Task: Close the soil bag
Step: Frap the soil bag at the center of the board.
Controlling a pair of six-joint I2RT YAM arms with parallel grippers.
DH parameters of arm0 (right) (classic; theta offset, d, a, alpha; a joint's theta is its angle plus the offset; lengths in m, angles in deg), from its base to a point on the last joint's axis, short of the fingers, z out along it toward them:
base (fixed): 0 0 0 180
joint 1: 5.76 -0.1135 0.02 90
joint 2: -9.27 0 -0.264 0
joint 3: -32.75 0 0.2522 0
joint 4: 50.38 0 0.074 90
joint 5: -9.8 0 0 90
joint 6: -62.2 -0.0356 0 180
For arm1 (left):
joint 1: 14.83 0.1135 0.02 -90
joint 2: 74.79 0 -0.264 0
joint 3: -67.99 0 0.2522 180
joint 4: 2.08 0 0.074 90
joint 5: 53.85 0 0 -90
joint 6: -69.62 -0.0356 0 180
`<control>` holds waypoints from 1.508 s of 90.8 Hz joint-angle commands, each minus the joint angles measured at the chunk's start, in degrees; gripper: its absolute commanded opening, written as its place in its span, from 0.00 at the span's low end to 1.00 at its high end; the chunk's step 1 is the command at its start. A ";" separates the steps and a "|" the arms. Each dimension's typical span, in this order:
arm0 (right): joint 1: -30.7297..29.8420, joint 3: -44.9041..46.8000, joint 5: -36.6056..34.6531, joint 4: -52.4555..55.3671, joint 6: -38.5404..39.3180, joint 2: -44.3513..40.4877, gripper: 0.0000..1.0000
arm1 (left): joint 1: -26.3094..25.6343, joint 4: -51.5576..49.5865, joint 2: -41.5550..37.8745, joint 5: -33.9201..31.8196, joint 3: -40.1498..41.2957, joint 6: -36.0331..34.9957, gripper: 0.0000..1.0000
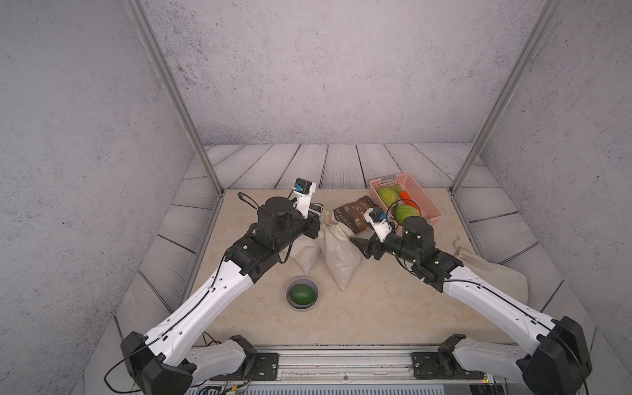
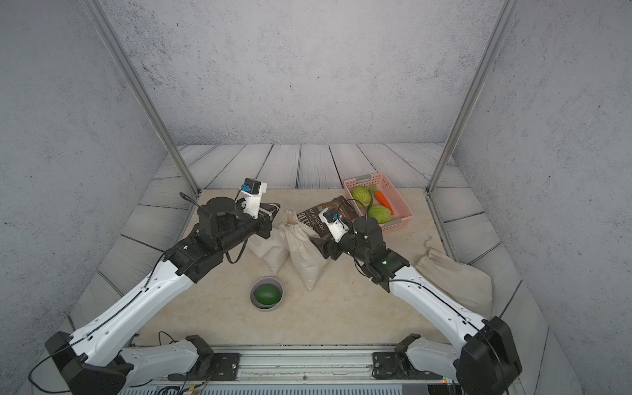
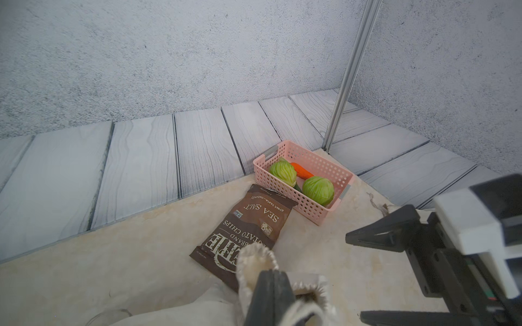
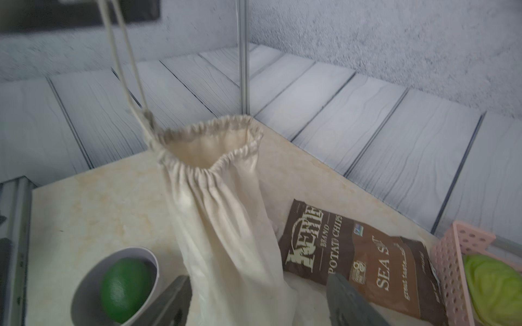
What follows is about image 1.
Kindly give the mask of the beige drawstring soil bag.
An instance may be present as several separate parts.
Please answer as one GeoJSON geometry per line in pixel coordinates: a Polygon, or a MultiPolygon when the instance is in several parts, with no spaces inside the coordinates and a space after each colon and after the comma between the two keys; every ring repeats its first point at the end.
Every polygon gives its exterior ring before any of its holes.
{"type": "Polygon", "coordinates": [[[317,242],[324,254],[326,265],[340,291],[348,288],[363,256],[350,238],[352,230],[339,222],[332,211],[325,210],[320,216],[317,242]]]}

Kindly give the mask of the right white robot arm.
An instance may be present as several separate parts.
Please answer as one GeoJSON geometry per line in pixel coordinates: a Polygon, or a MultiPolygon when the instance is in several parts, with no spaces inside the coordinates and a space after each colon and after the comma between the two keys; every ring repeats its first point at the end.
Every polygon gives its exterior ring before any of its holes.
{"type": "Polygon", "coordinates": [[[593,365],[584,330],[574,319],[554,319],[484,281],[436,247],[434,229],[422,217],[408,217],[401,235],[383,212],[367,213],[365,220],[372,237],[351,242],[366,258],[392,255],[411,275],[468,305],[514,342],[507,346],[454,334],[438,349],[443,375],[480,371],[521,383],[534,394],[576,394],[588,388],[593,365]]]}

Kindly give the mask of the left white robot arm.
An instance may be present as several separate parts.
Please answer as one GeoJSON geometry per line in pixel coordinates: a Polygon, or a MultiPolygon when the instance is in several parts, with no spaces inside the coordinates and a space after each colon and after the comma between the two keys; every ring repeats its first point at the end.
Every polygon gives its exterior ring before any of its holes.
{"type": "Polygon", "coordinates": [[[256,350],[244,337],[208,347],[196,342],[232,301],[281,262],[281,251],[301,235],[317,238],[322,210],[308,197],[271,197],[184,304],[145,334],[131,332],[123,339],[123,362],[142,393],[184,394],[205,380],[250,374],[256,350]]]}

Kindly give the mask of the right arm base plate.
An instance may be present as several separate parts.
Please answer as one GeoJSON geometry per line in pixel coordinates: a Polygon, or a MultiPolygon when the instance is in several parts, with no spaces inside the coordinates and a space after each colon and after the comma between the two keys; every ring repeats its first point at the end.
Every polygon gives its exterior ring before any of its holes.
{"type": "Polygon", "coordinates": [[[416,380],[483,380],[480,371],[464,370],[454,359],[439,352],[411,353],[412,375],[416,380]]]}

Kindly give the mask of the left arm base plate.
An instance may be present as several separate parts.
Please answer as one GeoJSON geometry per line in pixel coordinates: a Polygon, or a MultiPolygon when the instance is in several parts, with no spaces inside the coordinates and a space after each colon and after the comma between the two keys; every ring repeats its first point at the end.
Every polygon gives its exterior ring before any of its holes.
{"type": "Polygon", "coordinates": [[[258,352],[248,356],[236,372],[211,378],[212,381],[275,381],[278,375],[280,356],[276,352],[258,352]]]}

